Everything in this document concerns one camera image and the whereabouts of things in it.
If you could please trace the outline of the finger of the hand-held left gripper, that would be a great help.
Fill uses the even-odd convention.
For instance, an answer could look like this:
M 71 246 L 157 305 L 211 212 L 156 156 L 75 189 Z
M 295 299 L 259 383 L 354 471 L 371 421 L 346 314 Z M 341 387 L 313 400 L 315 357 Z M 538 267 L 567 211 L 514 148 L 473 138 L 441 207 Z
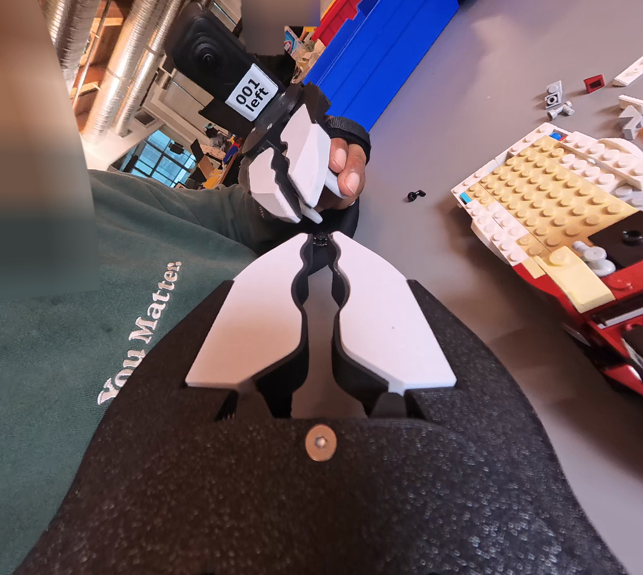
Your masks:
M 331 138 L 323 127 L 310 119 L 309 111 L 297 110 L 280 135 L 285 154 L 277 153 L 277 185 L 298 213 L 317 213 L 324 188 L 333 190 L 329 168 Z
M 250 193 L 273 217 L 298 224 L 301 210 L 298 200 L 288 199 L 277 183 L 277 171 L 272 167 L 275 152 L 260 153 L 248 168 Z

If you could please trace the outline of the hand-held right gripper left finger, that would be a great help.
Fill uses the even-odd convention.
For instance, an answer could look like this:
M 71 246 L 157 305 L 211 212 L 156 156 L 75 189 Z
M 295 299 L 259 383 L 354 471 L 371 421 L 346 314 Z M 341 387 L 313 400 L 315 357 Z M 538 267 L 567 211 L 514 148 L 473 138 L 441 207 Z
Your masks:
M 290 417 L 309 370 L 309 235 L 300 233 L 241 271 L 229 286 L 186 384 L 257 391 L 274 417 Z

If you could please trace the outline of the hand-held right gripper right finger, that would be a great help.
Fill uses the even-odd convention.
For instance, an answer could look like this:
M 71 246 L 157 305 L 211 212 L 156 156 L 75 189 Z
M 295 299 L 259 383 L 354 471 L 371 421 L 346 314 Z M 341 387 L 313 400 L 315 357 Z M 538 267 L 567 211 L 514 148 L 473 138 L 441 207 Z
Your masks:
M 368 416 L 410 416 L 413 390 L 453 388 L 456 376 L 409 282 L 340 232 L 331 234 L 332 365 L 339 387 Z

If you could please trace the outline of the person's left forearm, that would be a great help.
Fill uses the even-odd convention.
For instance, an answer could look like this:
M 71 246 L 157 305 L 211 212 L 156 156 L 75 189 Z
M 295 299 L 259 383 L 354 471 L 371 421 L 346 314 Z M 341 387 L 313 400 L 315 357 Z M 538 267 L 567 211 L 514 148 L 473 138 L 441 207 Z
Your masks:
M 242 244 L 257 255 L 304 232 L 301 224 L 273 217 L 241 185 L 195 191 L 176 190 L 155 180 L 146 184 L 170 215 Z

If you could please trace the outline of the grey desk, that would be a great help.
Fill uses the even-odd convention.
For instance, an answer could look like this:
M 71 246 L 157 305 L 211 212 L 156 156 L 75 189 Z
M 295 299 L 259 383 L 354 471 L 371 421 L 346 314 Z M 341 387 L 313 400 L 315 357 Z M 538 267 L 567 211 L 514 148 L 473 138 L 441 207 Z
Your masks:
M 642 573 L 642 400 L 614 392 L 553 313 L 481 244 L 451 189 L 547 119 L 618 136 L 620 94 L 587 94 L 642 56 L 642 0 L 466 0 L 370 131 L 356 239 L 431 291 L 503 362 L 547 429 L 572 488 L 631 574 Z M 425 197 L 407 202 L 408 192 Z

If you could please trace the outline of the person's left hand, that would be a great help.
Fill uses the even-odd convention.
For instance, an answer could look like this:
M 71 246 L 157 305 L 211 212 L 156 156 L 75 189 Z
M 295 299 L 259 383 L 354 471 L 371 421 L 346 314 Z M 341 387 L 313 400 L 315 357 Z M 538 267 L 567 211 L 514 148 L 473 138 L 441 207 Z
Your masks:
M 324 188 L 316 206 L 318 212 L 327 209 L 343 210 L 350 207 L 362 193 L 365 183 L 366 153 L 355 143 L 347 143 L 341 137 L 331 139 L 329 169 L 337 174 L 338 188 L 344 198 Z

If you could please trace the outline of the window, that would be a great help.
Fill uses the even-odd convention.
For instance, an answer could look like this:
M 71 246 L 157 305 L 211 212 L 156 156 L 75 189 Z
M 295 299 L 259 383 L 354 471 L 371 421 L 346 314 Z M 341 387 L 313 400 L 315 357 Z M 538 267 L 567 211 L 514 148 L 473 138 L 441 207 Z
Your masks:
M 194 155 L 167 134 L 153 132 L 117 159 L 112 168 L 138 177 L 155 179 L 168 187 L 182 185 L 196 168 Z

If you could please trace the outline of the person in green sweatshirt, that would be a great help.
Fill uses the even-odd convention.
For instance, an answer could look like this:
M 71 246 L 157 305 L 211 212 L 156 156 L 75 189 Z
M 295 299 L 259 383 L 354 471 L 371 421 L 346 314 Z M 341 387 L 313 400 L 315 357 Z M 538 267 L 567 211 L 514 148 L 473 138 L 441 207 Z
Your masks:
M 98 288 L 1 305 L 2 574 L 46 529 L 145 354 L 259 256 L 170 215 L 146 184 L 153 179 L 89 178 Z

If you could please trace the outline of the tan white red brick vehicle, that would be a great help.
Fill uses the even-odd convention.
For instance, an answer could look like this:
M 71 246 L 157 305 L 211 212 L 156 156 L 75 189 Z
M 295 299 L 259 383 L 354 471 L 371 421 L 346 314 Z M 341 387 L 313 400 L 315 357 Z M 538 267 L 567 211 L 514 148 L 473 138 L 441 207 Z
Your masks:
M 641 395 L 641 150 L 543 123 L 451 193 L 608 383 Z

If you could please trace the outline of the white tile brick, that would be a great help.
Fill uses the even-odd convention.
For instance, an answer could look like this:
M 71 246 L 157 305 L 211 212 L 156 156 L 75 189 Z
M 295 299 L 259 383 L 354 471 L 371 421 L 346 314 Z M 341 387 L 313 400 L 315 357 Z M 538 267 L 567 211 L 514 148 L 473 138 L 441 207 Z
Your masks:
M 612 80 L 612 85 L 615 87 L 627 87 L 640 76 L 643 70 L 643 57 L 639 57 L 634 63 L 625 68 L 621 73 L 615 76 Z

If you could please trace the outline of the white angled bracket brick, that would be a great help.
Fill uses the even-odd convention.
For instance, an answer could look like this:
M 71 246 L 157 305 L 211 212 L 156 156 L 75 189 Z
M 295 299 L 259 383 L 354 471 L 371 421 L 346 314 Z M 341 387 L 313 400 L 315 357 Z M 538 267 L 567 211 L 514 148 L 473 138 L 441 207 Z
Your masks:
M 619 106 L 622 112 L 619 114 L 619 125 L 623 131 L 624 138 L 634 140 L 642 129 L 642 99 L 620 95 Z

